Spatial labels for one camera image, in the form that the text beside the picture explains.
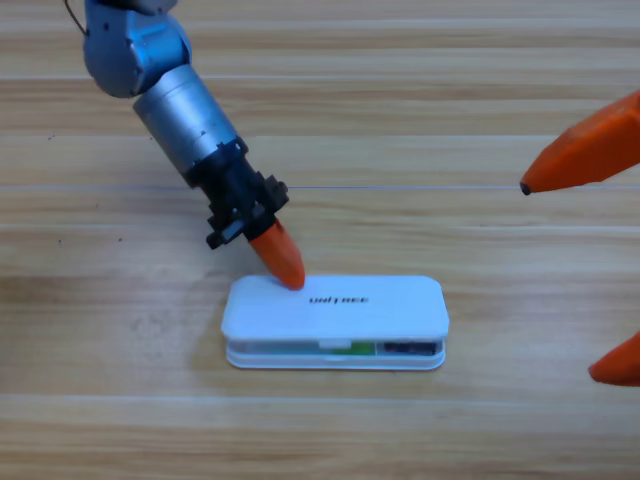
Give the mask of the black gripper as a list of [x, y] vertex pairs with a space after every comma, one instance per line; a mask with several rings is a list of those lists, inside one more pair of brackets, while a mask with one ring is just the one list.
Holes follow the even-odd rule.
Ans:
[[219, 144], [186, 172], [187, 184], [209, 200], [211, 249], [244, 235], [269, 273], [290, 290], [304, 287], [306, 273], [297, 245], [276, 213], [288, 202], [288, 188], [264, 177], [246, 159], [244, 144]]

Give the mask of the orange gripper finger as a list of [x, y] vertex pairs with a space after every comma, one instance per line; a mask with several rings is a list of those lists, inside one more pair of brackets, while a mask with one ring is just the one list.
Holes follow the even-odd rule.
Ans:
[[620, 98], [546, 146], [520, 180], [523, 194], [602, 182], [639, 163], [639, 93]]
[[588, 369], [589, 375], [602, 384], [638, 387], [639, 354], [639, 333], [636, 333], [592, 364]]

